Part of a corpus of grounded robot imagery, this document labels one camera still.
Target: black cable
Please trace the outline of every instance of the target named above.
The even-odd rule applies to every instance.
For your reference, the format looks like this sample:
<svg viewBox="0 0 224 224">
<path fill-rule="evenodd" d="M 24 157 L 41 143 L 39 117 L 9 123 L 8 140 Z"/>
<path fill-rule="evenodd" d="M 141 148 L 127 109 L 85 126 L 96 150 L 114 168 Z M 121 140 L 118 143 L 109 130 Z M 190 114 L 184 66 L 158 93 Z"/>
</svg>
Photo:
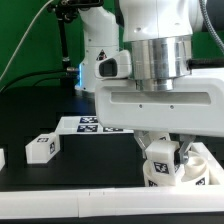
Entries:
<svg viewBox="0 0 224 224">
<path fill-rule="evenodd" d="M 188 69 L 224 68 L 224 58 L 190 59 Z"/>
<path fill-rule="evenodd" d="M 37 86 L 39 83 L 44 82 L 44 81 L 49 81 L 49 80 L 60 80 L 60 77 L 41 79 L 41 80 L 38 80 L 37 82 L 35 82 L 33 84 L 33 86 Z"/>
<path fill-rule="evenodd" d="M 62 73 L 62 72 L 66 72 L 66 69 L 56 69 L 56 70 L 49 70 L 49 71 L 32 72 L 32 73 L 28 73 L 28 74 L 22 75 L 20 77 L 17 77 L 15 79 L 11 80 L 9 83 L 7 83 L 1 89 L 0 94 L 4 93 L 10 86 L 12 86 L 16 82 L 19 82 L 19 81 L 21 81 L 23 79 L 26 79 L 26 78 L 29 78 L 29 77 L 33 77 L 33 76 L 50 75 L 50 74 Z"/>
</svg>

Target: white block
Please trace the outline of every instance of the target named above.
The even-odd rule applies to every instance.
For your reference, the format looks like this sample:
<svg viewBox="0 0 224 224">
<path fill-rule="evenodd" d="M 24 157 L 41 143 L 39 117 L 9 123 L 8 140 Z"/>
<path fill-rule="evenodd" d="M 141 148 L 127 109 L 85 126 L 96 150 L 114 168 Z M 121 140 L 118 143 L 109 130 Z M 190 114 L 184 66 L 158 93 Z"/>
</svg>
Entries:
<svg viewBox="0 0 224 224">
<path fill-rule="evenodd" d="M 59 136 L 42 134 L 26 146 L 28 164 L 45 164 L 60 151 Z"/>
<path fill-rule="evenodd" d="M 5 166 L 5 156 L 4 156 L 4 150 L 0 149 L 0 171 Z"/>
</svg>

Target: green wall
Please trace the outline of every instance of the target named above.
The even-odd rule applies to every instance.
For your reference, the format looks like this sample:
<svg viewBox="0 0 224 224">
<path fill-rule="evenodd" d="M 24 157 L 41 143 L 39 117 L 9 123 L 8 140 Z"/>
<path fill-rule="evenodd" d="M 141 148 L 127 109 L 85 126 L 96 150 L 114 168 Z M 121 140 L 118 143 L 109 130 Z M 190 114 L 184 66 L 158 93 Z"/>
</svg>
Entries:
<svg viewBox="0 0 224 224">
<path fill-rule="evenodd" d="M 32 18 L 46 2 L 47 0 L 0 1 L 0 74 L 2 74 Z M 113 0 L 105 0 L 105 8 L 113 11 Z M 72 24 L 66 25 L 66 32 L 69 54 L 73 66 L 77 67 L 84 57 L 80 18 Z M 193 51 L 195 58 L 222 56 L 207 33 L 194 35 Z M 0 87 L 25 73 L 57 68 L 61 68 L 61 47 L 57 20 L 54 14 L 49 14 L 45 10 L 29 33 L 6 78 L 0 83 Z M 27 79 L 18 85 L 31 85 L 35 80 Z"/>
</svg>

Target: white plastic casing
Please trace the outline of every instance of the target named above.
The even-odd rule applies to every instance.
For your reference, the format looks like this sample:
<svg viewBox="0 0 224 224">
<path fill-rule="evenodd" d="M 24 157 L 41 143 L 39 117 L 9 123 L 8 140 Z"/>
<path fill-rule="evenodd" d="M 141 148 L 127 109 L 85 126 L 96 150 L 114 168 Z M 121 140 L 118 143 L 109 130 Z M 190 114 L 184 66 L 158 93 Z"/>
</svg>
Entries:
<svg viewBox="0 0 224 224">
<path fill-rule="evenodd" d="M 189 0 L 120 0 L 124 42 L 192 34 Z"/>
<path fill-rule="evenodd" d="M 224 137 L 223 72 L 193 71 L 158 93 L 139 92 L 131 80 L 106 80 L 96 91 L 97 117 L 107 127 Z"/>
<path fill-rule="evenodd" d="M 115 16 L 103 7 L 79 10 L 83 21 L 85 58 L 80 63 L 80 82 L 77 90 L 95 92 L 100 82 L 94 75 L 95 63 L 119 52 L 119 27 Z"/>
<path fill-rule="evenodd" d="M 28 164 L 45 164 L 60 150 L 59 136 L 42 134 L 26 146 Z"/>
<path fill-rule="evenodd" d="M 5 166 L 5 156 L 4 156 L 4 150 L 0 149 L 0 171 Z"/>
<path fill-rule="evenodd" d="M 203 16 L 198 0 L 189 0 L 189 19 L 193 32 L 199 32 L 203 26 Z"/>
<path fill-rule="evenodd" d="M 106 63 L 110 59 L 114 59 L 117 63 L 117 76 L 116 77 L 102 77 L 99 71 L 100 64 Z M 117 55 L 115 55 L 112 58 L 99 61 L 95 65 L 95 76 L 98 79 L 122 79 L 122 78 L 129 77 L 131 73 L 132 73 L 131 55 L 129 51 L 127 50 L 119 52 Z"/>
</svg>

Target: black table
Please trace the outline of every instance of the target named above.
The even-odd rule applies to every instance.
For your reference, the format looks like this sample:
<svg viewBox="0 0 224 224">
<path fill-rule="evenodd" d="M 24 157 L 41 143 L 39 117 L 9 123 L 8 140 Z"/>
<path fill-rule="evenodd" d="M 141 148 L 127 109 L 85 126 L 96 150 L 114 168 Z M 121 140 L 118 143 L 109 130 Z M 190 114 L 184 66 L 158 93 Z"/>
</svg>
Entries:
<svg viewBox="0 0 224 224">
<path fill-rule="evenodd" d="M 144 161 L 132 134 L 64 136 L 61 151 L 48 164 L 27 165 L 26 144 L 40 134 L 54 132 L 62 116 L 94 116 L 93 100 L 74 96 L 71 90 L 60 87 L 21 87 L 1 95 L 0 108 L 0 148 L 4 148 L 6 158 L 6 166 L 0 172 L 1 191 L 144 186 Z M 199 140 L 211 146 L 222 164 L 223 141 Z M 224 213 L 11 220 L 7 223 L 177 222 L 223 223 Z"/>
</svg>

